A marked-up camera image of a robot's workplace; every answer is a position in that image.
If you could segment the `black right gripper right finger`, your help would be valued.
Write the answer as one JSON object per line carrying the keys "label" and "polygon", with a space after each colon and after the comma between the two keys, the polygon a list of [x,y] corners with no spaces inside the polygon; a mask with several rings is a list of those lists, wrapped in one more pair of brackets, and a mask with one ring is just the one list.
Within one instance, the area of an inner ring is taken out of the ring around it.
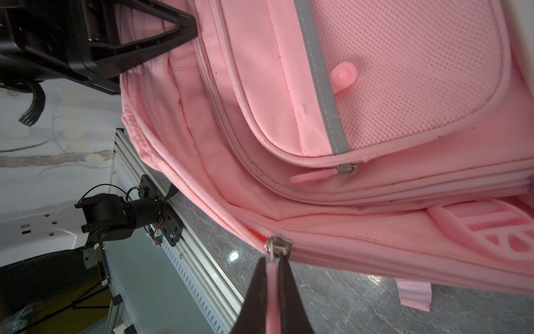
{"label": "black right gripper right finger", "polygon": [[314,334],[293,277],[289,256],[283,256],[278,263],[278,303],[282,334]]}

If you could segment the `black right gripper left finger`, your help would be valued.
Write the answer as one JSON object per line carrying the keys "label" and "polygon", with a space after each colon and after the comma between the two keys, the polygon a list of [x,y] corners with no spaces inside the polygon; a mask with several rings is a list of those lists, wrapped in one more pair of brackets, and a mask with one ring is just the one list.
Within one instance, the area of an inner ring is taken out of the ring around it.
{"label": "black right gripper left finger", "polygon": [[266,259],[260,257],[231,334],[266,334],[267,289]]}

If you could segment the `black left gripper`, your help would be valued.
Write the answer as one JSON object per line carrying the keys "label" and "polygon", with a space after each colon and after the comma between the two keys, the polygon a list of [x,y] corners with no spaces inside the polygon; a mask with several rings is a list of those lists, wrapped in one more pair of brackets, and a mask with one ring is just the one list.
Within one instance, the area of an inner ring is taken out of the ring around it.
{"label": "black left gripper", "polygon": [[[193,15],[160,1],[80,1],[81,62],[96,78],[68,63],[69,1],[1,2],[1,87],[30,93],[29,82],[67,79],[106,94],[119,94],[118,75],[197,38]],[[121,43],[115,5],[169,22],[174,28]]]}

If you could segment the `pink backpack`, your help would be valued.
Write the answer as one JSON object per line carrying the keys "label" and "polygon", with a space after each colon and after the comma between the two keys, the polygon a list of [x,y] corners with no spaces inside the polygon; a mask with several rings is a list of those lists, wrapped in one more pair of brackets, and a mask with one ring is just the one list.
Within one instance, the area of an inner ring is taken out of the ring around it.
{"label": "pink backpack", "polygon": [[140,158],[278,263],[533,293],[533,90],[501,1],[171,1],[197,38],[120,77]]}

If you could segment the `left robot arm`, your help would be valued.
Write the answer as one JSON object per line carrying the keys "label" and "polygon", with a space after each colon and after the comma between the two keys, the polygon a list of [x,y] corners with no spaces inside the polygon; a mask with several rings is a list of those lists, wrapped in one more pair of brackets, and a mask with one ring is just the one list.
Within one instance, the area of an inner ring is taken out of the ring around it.
{"label": "left robot arm", "polygon": [[107,181],[120,77],[196,35],[169,1],[1,3],[2,266],[102,238],[77,204],[122,204]]}

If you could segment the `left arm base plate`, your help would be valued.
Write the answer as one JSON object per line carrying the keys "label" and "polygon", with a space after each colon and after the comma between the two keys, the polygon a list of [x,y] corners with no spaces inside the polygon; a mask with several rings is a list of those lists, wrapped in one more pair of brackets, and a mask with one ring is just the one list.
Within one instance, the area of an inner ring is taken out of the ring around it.
{"label": "left arm base plate", "polygon": [[156,244],[162,244],[166,240],[171,247],[174,247],[181,239],[185,228],[184,222],[170,203],[170,199],[179,193],[178,188],[171,185],[167,194],[162,193],[146,174],[140,177],[139,186],[139,197],[153,198],[156,203],[158,218],[155,223],[150,224],[154,241]]}

